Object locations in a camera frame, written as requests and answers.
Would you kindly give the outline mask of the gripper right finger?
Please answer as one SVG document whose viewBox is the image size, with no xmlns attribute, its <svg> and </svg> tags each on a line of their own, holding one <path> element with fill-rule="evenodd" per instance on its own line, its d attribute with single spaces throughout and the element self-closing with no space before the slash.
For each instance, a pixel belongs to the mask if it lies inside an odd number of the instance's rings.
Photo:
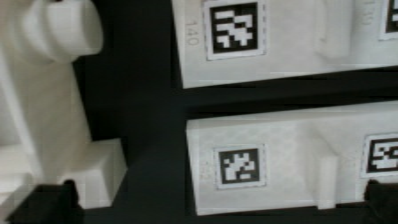
<svg viewBox="0 0 398 224">
<path fill-rule="evenodd" d="M 364 191 L 368 212 L 363 224 L 398 224 L 398 183 L 368 182 Z"/>
</svg>

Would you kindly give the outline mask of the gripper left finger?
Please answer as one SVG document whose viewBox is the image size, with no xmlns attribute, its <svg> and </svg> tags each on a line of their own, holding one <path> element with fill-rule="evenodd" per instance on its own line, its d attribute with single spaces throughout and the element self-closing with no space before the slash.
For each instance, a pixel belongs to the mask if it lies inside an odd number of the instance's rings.
<svg viewBox="0 0 398 224">
<path fill-rule="evenodd" d="M 84 208 L 73 180 L 41 184 L 5 217 L 9 224 L 84 224 Z"/>
</svg>

